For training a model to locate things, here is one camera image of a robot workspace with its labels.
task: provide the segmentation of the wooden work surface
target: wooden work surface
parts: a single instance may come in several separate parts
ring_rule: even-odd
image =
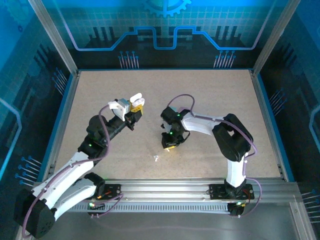
[[[143,116],[135,130],[124,129],[112,141],[110,154],[92,169],[103,178],[224,178],[227,160],[214,137],[191,132],[170,152],[161,145],[161,112],[175,96],[194,96],[193,111],[224,117],[235,114],[251,133],[258,154],[248,158],[248,177],[279,177],[279,170],[248,70],[83,71],[64,133],[56,170],[77,151],[87,135],[91,117],[114,99],[145,98]],[[173,107],[190,107],[184,96]],[[104,112],[107,120],[114,115]]]

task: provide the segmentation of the small white object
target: small white object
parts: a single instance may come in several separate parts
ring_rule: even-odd
[[[136,100],[142,98],[142,94],[139,92],[136,95],[130,97],[130,103],[134,103]]]
[[[133,103],[132,103],[132,106],[135,108],[139,105],[145,105],[145,99],[142,97],[142,98],[139,98],[138,100],[135,100]]]
[[[108,102],[109,109],[118,109],[120,104],[117,101]]]

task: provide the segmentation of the blue enclosure wall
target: blue enclosure wall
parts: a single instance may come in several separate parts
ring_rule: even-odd
[[[295,180],[320,190],[320,1],[301,0],[261,77]]]
[[[65,88],[57,75],[70,73],[28,1],[0,0],[0,239],[15,237],[16,194],[43,161]]]
[[[80,69],[252,68],[287,0],[45,0]]]

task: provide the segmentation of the metal bracket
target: metal bracket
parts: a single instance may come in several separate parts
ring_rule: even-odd
[[[208,195],[210,195],[210,200],[225,200],[229,202],[237,202],[239,200],[250,200],[255,199],[255,194],[254,194],[254,189],[251,184],[246,184],[242,192],[236,196],[236,199],[231,199],[229,198],[227,192],[226,192],[226,187],[224,184],[210,184],[209,189],[206,191]]]
[[[121,185],[120,184],[105,184],[103,195],[99,200],[109,200],[121,193]]]
[[[279,169],[279,173],[280,173],[280,177],[283,181],[285,181],[285,176],[284,176],[284,172],[282,171],[282,167],[280,164],[278,164],[278,169]]]

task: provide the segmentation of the yellow part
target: yellow part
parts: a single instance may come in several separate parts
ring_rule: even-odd
[[[167,148],[165,148],[164,150],[167,150],[167,149],[174,149],[176,146],[169,146]]]
[[[130,109],[131,109],[131,112],[133,112],[133,113],[136,113],[136,112],[138,112],[138,111],[141,111],[141,114],[142,114],[142,115],[144,114],[144,112],[143,112],[144,107],[142,106],[142,104],[140,104],[140,105],[138,105],[138,106],[136,106],[136,107],[134,107],[134,108],[132,108],[132,104],[131,104]]]

